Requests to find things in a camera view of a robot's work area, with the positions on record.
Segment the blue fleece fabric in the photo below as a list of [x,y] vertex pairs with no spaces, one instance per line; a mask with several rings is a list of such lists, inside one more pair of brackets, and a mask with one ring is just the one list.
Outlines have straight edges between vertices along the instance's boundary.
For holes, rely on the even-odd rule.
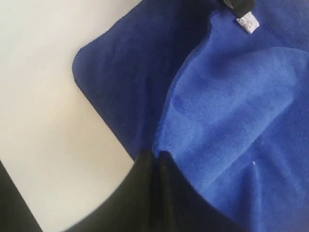
[[254,232],[309,220],[309,1],[259,0],[247,34],[211,0],[144,0],[77,55],[77,85],[131,157],[169,151]]

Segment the black object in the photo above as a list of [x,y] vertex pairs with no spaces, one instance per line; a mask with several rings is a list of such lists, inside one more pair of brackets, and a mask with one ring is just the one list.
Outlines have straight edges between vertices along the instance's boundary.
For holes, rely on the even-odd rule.
[[115,193],[67,232],[242,232],[184,178],[168,152],[143,152]]
[[255,8],[256,0],[223,0],[223,3],[237,18],[242,18]]
[[1,162],[0,231],[42,232]]

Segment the blue cloth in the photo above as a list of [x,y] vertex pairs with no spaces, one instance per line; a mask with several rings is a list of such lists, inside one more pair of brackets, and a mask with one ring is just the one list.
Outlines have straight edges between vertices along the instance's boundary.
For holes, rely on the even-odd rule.
[[211,0],[144,0],[78,53],[75,81],[135,158],[171,152],[255,232],[308,231],[309,1],[259,0],[247,34]]

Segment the white table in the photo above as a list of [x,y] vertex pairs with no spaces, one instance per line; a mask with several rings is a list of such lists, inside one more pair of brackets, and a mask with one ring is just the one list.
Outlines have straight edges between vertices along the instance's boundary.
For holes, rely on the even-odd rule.
[[1,2],[0,159],[45,232],[87,216],[133,164],[71,64],[139,1]]

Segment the dark blue fabric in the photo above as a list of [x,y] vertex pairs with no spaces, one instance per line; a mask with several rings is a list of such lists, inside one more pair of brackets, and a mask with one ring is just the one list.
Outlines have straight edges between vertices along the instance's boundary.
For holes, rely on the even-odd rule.
[[238,224],[305,232],[308,12],[259,0],[249,35],[216,2],[144,0],[79,52],[74,77],[131,157],[167,150]]

